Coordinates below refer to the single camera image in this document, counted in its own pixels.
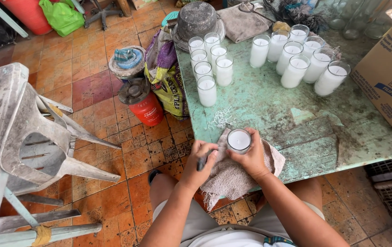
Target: hand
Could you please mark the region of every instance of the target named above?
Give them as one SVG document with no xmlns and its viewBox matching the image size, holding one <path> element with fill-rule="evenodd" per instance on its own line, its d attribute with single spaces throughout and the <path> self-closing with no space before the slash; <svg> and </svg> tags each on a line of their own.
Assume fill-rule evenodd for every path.
<svg viewBox="0 0 392 247">
<path fill-rule="evenodd" d="M 263 177 L 267 173 L 270 173 L 270 170 L 265 166 L 263 145 L 261 144 L 258 131 L 249 127 L 246 127 L 245 130 L 251 134 L 252 138 L 252 143 L 248 152 L 242 155 L 229 149 L 226 152 L 231 159 L 239 162 L 245 171 L 257 181 L 259 177 Z"/>
<path fill-rule="evenodd" d="M 208 156 L 205 167 L 201 171 L 197 171 L 197 161 L 200 157 L 204 157 L 211 149 L 215 150 Z M 208 179 L 208 176 L 210 176 L 211 167 L 213 167 L 216 161 L 216 149 L 217 144 L 207 143 L 204 141 L 195 141 L 193 143 L 192 152 L 190 157 L 188 157 L 184 173 L 182 174 L 179 183 L 196 192 L 196 190 Z"/>
</svg>

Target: scissors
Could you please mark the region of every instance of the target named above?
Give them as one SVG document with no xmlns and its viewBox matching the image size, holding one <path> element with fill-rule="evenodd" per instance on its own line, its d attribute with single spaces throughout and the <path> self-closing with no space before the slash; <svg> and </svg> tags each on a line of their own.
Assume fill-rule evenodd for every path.
<svg viewBox="0 0 392 247">
<path fill-rule="evenodd" d="M 270 20 L 272 23 L 275 23 L 275 21 L 272 20 L 271 18 L 266 17 L 266 16 L 260 14 L 259 12 L 255 11 L 255 10 L 254 10 L 254 4 L 253 4 L 253 3 L 249 3 L 249 4 L 251 4 L 251 8 L 249 8 L 249 7 L 247 6 L 247 7 L 249 8 L 249 10 L 243 9 L 243 6 L 246 6 L 244 3 L 241 3 L 240 6 L 238 7 L 238 9 L 239 9 L 240 11 L 242 11 L 242 12 L 245 12 L 245 13 L 251 13 L 251 12 L 252 12 L 252 13 L 256 13 L 256 14 L 258 14 L 259 16 L 261 16 L 261 17 L 263 17 L 263 18 L 265 18 L 265 19 L 267 19 L 267 20 Z"/>
</svg>

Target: person's left hand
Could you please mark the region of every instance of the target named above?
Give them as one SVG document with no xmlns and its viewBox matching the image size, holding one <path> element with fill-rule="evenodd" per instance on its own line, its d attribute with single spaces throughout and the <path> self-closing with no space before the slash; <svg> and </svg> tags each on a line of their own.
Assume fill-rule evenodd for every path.
<svg viewBox="0 0 392 247">
<path fill-rule="evenodd" d="M 210 176 L 211 168 L 216 161 L 217 148 L 217 144 L 214 143 L 195 141 L 190 157 L 188 157 L 187 164 L 185 165 L 184 173 L 179 182 L 183 186 L 196 192 L 196 190 L 208 179 L 208 176 Z M 208 156 L 205 167 L 201 171 L 197 171 L 197 161 L 200 157 L 205 156 L 211 149 L 215 150 Z"/>
</svg>

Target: wax shaving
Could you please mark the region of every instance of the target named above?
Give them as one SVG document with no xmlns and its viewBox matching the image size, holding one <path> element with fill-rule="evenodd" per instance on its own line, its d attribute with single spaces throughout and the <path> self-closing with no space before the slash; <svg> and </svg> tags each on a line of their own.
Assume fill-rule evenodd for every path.
<svg viewBox="0 0 392 247">
<path fill-rule="evenodd" d="M 237 118 L 234 118 L 233 120 L 232 115 L 230 114 L 231 108 L 224 109 L 223 111 L 218 111 L 215 113 L 214 120 L 213 121 L 207 121 L 207 129 L 212 129 L 214 130 L 215 127 L 225 129 L 227 125 L 232 125 L 234 124 Z"/>
</svg>

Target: orange floor tile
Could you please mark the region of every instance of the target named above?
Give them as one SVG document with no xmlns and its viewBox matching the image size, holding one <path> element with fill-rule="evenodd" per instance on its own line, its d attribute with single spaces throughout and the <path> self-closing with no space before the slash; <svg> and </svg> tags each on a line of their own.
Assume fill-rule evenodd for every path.
<svg viewBox="0 0 392 247">
<path fill-rule="evenodd" d="M 221 1 L 212 2 L 221 8 Z M 118 183 L 66 176 L 36 194 L 63 199 L 64 206 L 24 203 L 31 213 L 78 209 L 82 216 L 47 226 L 71 226 L 101 222 L 103 229 L 47 246 L 137 246 L 152 223 L 148 172 L 154 168 L 177 179 L 194 142 L 190 120 L 179 122 L 170 114 L 149 127 L 122 104 L 117 95 L 121 82 L 109 72 L 108 59 L 115 48 L 150 43 L 162 19 L 175 8 L 175 0 L 159 0 L 132 17 L 107 17 L 108 29 L 96 21 L 66 37 L 56 32 L 23 40 L 0 50 L 0 66 L 20 62 L 30 70 L 29 83 L 36 90 L 73 108 L 73 120 L 89 132 L 122 150 L 78 141 L 74 158 L 120 174 Z M 327 222 L 354 247 L 392 247 L 392 219 L 366 178 L 362 168 L 319 178 L 323 189 L 323 212 Z M 210 215 L 219 223 L 247 225 L 256 213 L 261 193 L 230 201 L 222 199 Z M 194 198 L 203 207 L 200 192 Z M 16 212 L 3 201 L 0 216 Z"/>
</svg>

